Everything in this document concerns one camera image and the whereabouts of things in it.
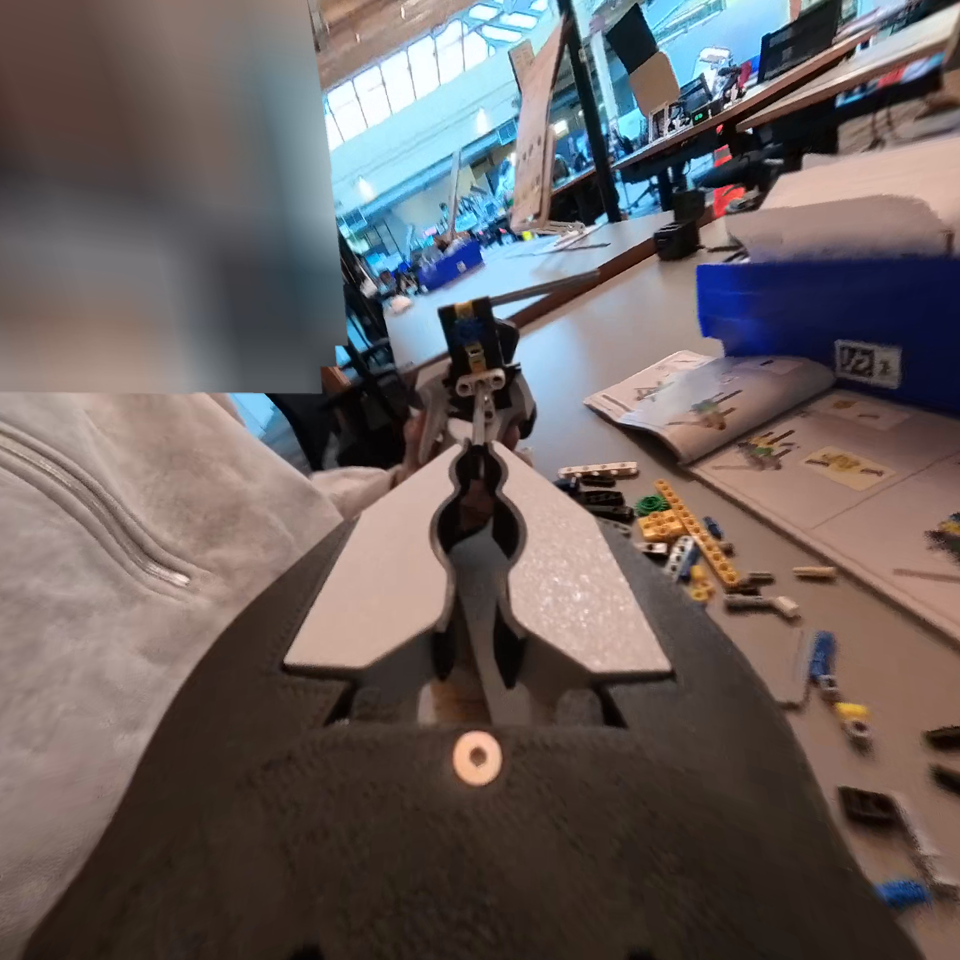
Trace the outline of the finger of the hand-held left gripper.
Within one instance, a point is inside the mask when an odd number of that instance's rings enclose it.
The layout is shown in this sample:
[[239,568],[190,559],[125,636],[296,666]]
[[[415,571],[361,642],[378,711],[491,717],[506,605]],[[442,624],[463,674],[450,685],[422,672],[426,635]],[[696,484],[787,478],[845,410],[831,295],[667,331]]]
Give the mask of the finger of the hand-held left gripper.
[[504,411],[504,445],[514,450],[531,436],[537,421],[537,404],[522,371],[513,373],[507,388],[508,406]]
[[420,386],[416,389],[421,432],[415,449],[415,465],[426,466],[450,448],[451,390],[448,386]]

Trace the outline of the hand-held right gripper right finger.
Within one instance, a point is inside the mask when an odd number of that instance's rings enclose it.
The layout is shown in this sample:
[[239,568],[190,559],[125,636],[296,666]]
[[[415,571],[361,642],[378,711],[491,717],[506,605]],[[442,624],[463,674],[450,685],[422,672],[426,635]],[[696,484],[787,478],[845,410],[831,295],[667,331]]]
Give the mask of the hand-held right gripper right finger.
[[596,519],[499,441],[493,482],[493,653],[506,685],[542,671],[570,685],[663,679],[673,665]]

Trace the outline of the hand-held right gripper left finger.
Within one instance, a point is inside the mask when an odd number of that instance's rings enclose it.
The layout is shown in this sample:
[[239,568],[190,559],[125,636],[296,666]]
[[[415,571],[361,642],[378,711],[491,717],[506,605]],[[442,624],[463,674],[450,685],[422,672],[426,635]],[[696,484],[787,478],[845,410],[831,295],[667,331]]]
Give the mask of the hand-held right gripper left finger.
[[471,449],[450,447],[358,516],[283,656],[287,672],[357,685],[450,677],[455,573],[441,521],[457,509]]

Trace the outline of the black yellow blue lego model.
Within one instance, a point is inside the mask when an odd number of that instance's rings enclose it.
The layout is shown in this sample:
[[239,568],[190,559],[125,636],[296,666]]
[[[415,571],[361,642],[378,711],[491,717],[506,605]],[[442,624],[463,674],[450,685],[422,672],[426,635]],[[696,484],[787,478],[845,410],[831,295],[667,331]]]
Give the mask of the black yellow blue lego model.
[[438,308],[453,381],[514,364],[519,330],[495,316],[496,300],[480,296]]

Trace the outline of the person's left forearm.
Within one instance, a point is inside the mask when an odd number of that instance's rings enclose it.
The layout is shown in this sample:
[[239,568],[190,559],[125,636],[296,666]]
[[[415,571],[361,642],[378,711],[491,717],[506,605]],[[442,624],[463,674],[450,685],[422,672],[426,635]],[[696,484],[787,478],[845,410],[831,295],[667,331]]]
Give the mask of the person's left forearm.
[[388,469],[344,466],[314,472],[309,479],[343,521],[353,521],[400,486],[408,475],[404,464]]

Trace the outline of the blue lego piece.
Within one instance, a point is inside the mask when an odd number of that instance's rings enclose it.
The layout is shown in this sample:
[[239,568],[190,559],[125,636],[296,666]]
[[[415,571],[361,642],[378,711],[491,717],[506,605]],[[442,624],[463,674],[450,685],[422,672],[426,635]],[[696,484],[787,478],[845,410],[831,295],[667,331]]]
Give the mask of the blue lego piece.
[[841,700],[841,691],[835,676],[836,640],[833,632],[818,630],[808,659],[807,682],[824,702],[834,705]]

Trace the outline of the open lego instruction booklet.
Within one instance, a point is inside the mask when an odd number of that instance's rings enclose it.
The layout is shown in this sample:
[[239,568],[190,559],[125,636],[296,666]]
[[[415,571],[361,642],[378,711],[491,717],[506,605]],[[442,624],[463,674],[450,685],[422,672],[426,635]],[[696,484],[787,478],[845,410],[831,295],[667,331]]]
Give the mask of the open lego instruction booklet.
[[959,422],[794,356],[678,351],[583,405],[959,638]]

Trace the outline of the flat black lego piece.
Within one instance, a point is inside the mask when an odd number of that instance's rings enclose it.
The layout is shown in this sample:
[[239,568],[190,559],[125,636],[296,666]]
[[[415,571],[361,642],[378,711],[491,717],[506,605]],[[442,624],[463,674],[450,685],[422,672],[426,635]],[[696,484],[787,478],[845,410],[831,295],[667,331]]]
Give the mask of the flat black lego piece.
[[839,808],[850,822],[876,829],[894,829],[902,824],[900,807],[889,794],[840,784],[836,788]]

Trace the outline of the small blue lego brick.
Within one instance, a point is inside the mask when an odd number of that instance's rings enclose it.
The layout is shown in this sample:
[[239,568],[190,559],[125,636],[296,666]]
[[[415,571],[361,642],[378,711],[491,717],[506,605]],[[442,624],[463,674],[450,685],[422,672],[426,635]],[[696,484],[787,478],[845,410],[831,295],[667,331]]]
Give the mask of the small blue lego brick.
[[874,884],[874,892],[882,903],[894,912],[905,912],[918,906],[932,904],[926,884],[913,878],[894,878]]

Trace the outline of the small blue bin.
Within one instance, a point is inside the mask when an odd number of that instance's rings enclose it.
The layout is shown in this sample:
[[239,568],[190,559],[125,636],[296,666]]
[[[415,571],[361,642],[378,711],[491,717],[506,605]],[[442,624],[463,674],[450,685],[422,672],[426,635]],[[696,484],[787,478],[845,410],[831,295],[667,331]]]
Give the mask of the small blue bin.
[[458,239],[439,257],[424,262],[417,271],[421,290],[433,292],[456,282],[484,265],[482,246],[474,238]]

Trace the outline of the wooden tilted board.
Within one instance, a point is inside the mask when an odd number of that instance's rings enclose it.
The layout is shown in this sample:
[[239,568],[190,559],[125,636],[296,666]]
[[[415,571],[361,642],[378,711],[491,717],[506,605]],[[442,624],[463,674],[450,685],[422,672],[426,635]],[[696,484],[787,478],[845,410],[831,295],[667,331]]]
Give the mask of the wooden tilted board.
[[533,52],[529,41],[510,50],[520,96],[510,229],[514,234],[551,236],[548,252],[574,249],[595,232],[594,226],[579,221],[561,222],[550,215],[556,135],[549,114],[569,30],[569,18],[561,15],[538,52]]

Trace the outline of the long office desk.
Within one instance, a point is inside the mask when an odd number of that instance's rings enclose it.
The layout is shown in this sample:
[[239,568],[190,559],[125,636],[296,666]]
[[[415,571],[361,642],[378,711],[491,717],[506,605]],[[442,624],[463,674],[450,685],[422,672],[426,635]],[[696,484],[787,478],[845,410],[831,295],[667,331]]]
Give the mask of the long office desk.
[[942,57],[958,39],[959,4],[946,7],[870,45],[863,52],[803,83],[786,97],[750,114],[736,125],[745,134],[810,109],[919,61]]
[[676,130],[636,150],[614,163],[613,171],[623,173],[638,166],[642,170],[639,177],[648,179],[654,177],[663,167],[669,167],[682,158],[689,160],[702,156],[703,153],[712,152],[737,132],[738,124],[748,122],[762,109],[798,90],[803,83],[839,65],[857,49],[861,42],[863,42],[862,38],[855,36],[833,44],[780,76],[754,84],[740,100],[724,107],[717,115]]

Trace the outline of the black floor lamp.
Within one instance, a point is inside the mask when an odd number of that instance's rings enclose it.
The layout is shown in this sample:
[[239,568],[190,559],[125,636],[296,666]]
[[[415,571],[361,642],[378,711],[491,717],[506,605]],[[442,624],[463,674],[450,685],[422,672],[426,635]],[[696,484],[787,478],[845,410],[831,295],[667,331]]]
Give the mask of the black floor lamp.
[[583,112],[583,125],[593,164],[593,178],[608,224],[621,222],[618,192],[609,161],[594,85],[590,59],[585,51],[573,1],[555,2],[562,23],[562,37],[570,60],[574,85]]

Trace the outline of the stack of white paper booklets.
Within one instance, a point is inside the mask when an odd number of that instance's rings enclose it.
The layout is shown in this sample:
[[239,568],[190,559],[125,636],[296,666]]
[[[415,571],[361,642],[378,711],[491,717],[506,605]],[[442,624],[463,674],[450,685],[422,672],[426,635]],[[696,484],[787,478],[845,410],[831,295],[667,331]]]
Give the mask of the stack of white paper booklets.
[[851,153],[785,174],[759,210],[724,221],[755,263],[955,258],[959,138]]

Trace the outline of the black and cardboard tilted panel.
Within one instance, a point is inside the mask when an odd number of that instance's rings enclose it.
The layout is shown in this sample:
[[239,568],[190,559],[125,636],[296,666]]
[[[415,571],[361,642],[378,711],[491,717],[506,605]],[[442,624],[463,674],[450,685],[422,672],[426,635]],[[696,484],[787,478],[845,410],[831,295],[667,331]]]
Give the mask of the black and cardboard tilted panel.
[[605,40],[624,67],[640,112],[650,117],[674,104],[680,84],[668,55],[661,50],[640,3],[626,8],[608,26]]

